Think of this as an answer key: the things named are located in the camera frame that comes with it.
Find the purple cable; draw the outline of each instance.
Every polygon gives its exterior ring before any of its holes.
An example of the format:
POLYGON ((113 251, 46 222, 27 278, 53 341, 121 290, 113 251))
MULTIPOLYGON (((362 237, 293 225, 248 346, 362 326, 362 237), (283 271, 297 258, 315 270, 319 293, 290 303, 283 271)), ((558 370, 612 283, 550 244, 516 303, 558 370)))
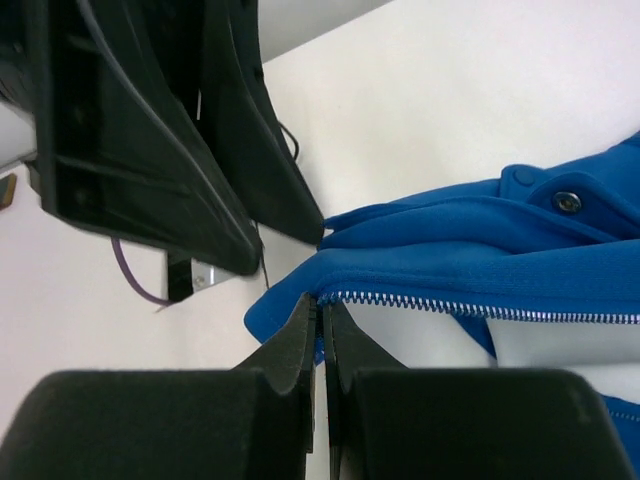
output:
POLYGON ((122 251, 122 244, 120 240, 117 238, 111 239, 111 246, 113 247, 113 253, 116 256, 116 261, 118 262, 118 266, 124 275, 124 278, 127 280, 127 283, 135 290, 135 292, 140 295, 145 300, 155 303, 157 305, 161 305, 163 307, 168 307, 169 305, 173 305, 173 302, 170 300, 165 300, 163 298, 158 298, 154 295, 151 295, 147 292, 142 285, 138 283, 136 277, 133 276, 131 272, 131 268, 129 268, 129 264, 127 263, 127 259, 124 257, 124 252, 122 251))

